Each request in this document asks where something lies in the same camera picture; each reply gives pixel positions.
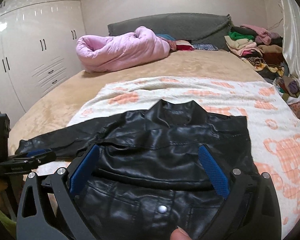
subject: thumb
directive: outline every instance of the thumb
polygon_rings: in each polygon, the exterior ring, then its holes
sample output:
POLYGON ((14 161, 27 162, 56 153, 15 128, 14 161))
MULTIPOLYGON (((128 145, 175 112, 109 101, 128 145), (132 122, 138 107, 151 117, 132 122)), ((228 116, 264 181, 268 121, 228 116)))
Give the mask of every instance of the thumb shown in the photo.
POLYGON ((182 228, 178 227, 172 232, 170 240, 191 240, 191 238, 182 228))

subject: gray headboard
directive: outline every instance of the gray headboard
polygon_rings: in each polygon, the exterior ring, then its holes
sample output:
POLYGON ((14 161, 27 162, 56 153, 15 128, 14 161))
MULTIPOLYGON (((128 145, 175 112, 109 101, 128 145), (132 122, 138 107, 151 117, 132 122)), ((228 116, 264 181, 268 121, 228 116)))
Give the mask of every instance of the gray headboard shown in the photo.
POLYGON ((145 16, 108 25, 110 36, 134 32, 145 26, 157 34, 169 34, 176 40, 192 44, 213 44, 229 50, 224 36, 231 28, 231 17, 203 13, 168 13, 145 16))

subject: patterned blanket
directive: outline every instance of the patterned blanket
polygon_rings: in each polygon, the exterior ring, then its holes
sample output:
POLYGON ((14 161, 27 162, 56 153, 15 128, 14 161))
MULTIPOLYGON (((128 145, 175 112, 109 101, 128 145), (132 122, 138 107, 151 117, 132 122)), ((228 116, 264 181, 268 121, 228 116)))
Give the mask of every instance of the patterned blanket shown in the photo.
POLYGON ((254 162, 260 173, 271 174, 276 188, 284 238, 300 218, 300 120, 273 85, 182 77, 111 83, 84 104, 68 126, 149 109, 161 98, 175 104, 194 100, 208 112, 247 116, 254 162))

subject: beige bedsheet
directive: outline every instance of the beige bedsheet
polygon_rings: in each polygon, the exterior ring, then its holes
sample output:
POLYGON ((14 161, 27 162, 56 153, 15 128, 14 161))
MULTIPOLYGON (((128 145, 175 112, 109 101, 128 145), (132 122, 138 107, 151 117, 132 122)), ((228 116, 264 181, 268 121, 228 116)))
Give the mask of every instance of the beige bedsheet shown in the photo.
POLYGON ((21 117, 10 132, 9 153, 17 150, 21 139, 64 128, 105 84, 155 76, 263 81, 251 66, 226 51, 177 51, 163 60, 118 72, 88 74, 81 71, 41 98, 21 117))

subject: blue padded clamp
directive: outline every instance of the blue padded clamp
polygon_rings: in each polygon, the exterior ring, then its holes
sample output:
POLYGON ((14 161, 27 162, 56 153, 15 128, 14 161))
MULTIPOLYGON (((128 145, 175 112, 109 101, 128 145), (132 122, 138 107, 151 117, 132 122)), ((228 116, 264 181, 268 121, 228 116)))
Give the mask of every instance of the blue padded clamp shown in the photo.
POLYGON ((27 157, 33 157, 33 156, 36 156, 36 155, 39 155, 39 154, 42 154, 42 153, 46 153, 48 151, 51 151, 51 150, 50 149, 35 150, 35 151, 32 151, 32 152, 28 152, 27 157))
POLYGON ((90 178, 92 171, 98 163, 100 149, 98 145, 93 145, 73 174, 69 177, 69 193, 72 197, 79 195, 86 182, 90 178))
POLYGON ((217 194, 226 199, 230 193, 229 181, 205 145, 199 147, 199 161, 217 194))

